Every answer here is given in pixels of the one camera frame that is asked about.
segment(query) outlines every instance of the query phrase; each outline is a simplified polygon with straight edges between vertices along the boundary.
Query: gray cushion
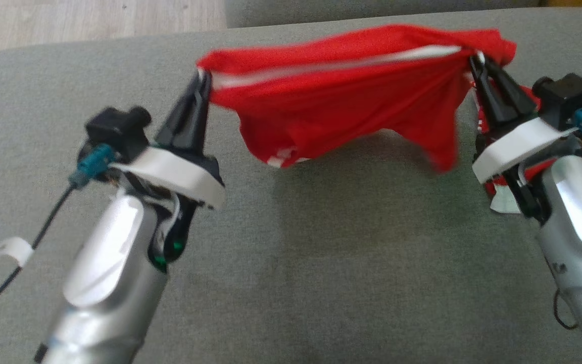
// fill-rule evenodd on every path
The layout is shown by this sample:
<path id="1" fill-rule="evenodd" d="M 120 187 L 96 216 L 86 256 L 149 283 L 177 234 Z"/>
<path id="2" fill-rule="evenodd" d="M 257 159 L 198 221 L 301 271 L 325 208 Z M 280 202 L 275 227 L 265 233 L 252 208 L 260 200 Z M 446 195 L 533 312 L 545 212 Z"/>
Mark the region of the gray cushion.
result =
<path id="1" fill-rule="evenodd" d="M 403 14 L 536 7 L 539 0 L 224 0 L 229 28 Z"/>
<path id="2" fill-rule="evenodd" d="M 75 166 L 83 123 L 104 106 L 145 106 L 153 133 L 210 49 L 388 23 L 499 27 L 519 44 L 508 67 L 515 79 L 531 85 L 543 75 L 582 75 L 582 9 L 397 16 L 4 51 L 0 240 L 34 237 Z M 220 161 L 228 205 L 196 216 L 136 362 L 582 362 L 580 333 L 552 316 L 555 286 L 535 225 L 491 213 L 471 172 L 475 118 L 467 100 L 459 109 L 459 166 L 446 175 L 434 175 L 420 150 L 392 133 L 277 170 L 247 152 L 234 113 L 213 108 L 207 151 Z M 32 357 L 74 253 L 111 193 L 93 184 L 74 194 L 0 298 L 0 363 Z M 0 283 L 12 268 L 0 261 Z"/>

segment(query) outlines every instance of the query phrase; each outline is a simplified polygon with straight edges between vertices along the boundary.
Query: white stripe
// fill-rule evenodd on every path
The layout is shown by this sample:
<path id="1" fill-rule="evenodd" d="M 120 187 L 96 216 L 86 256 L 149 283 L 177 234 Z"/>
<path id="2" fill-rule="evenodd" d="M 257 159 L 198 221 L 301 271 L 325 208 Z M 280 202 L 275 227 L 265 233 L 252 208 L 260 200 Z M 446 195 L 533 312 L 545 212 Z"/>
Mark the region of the white stripe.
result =
<path id="1" fill-rule="evenodd" d="M 484 53 L 482 51 L 477 51 L 477 57 L 479 58 L 480 62 L 482 62 L 482 64 L 487 62 L 487 59 L 484 57 Z"/>
<path id="2" fill-rule="evenodd" d="M 292 67 L 274 67 L 264 71 L 250 72 L 247 74 L 227 74 L 221 72 L 212 72 L 212 87 L 215 90 L 226 89 L 231 87 L 242 87 L 254 85 L 265 81 L 271 81 L 278 78 L 298 76 L 300 74 L 312 72 L 341 71 L 344 69 L 354 69 L 367 67 L 370 65 L 389 64 L 392 62 L 425 60 L 427 58 L 438 58 L 457 53 L 462 48 L 456 45 L 427 45 L 420 48 L 411 49 L 389 55 L 373 56 L 363 58 L 362 60 L 300 65 Z"/>
<path id="3" fill-rule="evenodd" d="M 284 163 L 284 159 L 278 157 L 269 157 L 268 161 L 266 161 L 266 164 L 275 168 L 282 168 L 282 163 Z"/>

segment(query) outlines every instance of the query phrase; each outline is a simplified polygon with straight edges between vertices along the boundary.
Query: white tape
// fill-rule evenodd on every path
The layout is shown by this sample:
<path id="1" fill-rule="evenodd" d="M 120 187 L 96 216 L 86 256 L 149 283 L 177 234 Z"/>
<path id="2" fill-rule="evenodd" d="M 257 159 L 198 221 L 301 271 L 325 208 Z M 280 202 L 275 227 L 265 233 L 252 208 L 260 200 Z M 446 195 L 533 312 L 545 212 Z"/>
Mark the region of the white tape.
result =
<path id="1" fill-rule="evenodd" d="M 501 214 L 519 214 L 520 208 L 508 186 L 494 185 L 495 196 L 491 200 L 491 209 Z"/>
<path id="2" fill-rule="evenodd" d="M 132 172 L 155 186 L 215 209 L 221 209 L 226 201 L 226 189 L 207 170 L 168 150 L 147 147 L 131 164 L 111 163 L 109 167 Z"/>
<path id="3" fill-rule="evenodd" d="M 12 256 L 18 262 L 19 267 L 23 268 L 33 253 L 34 250 L 30 244 L 20 237 L 8 238 L 0 242 L 0 256 Z"/>
<path id="4" fill-rule="evenodd" d="M 473 163 L 473 173 L 483 184 L 576 130 L 558 131 L 539 117 L 529 120 L 489 145 Z"/>

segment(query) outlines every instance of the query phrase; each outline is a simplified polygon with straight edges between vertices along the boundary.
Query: wooden floor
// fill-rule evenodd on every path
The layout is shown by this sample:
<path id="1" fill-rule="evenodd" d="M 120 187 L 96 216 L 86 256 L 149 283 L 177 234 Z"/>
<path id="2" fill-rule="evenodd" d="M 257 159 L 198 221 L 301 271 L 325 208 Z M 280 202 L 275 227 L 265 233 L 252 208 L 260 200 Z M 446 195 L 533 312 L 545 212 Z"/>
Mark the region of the wooden floor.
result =
<path id="1" fill-rule="evenodd" d="M 222 28 L 224 0 L 0 0 L 0 50 Z"/>

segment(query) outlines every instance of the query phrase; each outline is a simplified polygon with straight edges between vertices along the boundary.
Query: red cloth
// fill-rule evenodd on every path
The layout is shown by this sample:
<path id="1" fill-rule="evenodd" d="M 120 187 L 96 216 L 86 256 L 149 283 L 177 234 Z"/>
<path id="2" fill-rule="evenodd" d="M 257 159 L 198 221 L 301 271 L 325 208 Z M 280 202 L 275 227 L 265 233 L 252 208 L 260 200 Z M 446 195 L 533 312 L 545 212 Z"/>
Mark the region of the red cloth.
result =
<path id="1" fill-rule="evenodd" d="M 212 102 L 235 110 L 240 131 L 261 161 L 282 167 L 315 158 L 379 129 L 417 143 L 444 172 L 457 161 L 455 110 L 469 90 L 468 58 L 483 51 L 499 64 L 515 44 L 498 30 L 443 31 L 414 25 L 358 30 L 283 47 L 224 49 L 197 62 L 206 71 L 246 75 L 301 65 L 351 62 L 437 44 L 460 46 L 446 56 L 331 71 L 312 71 L 252 85 L 216 89 Z"/>

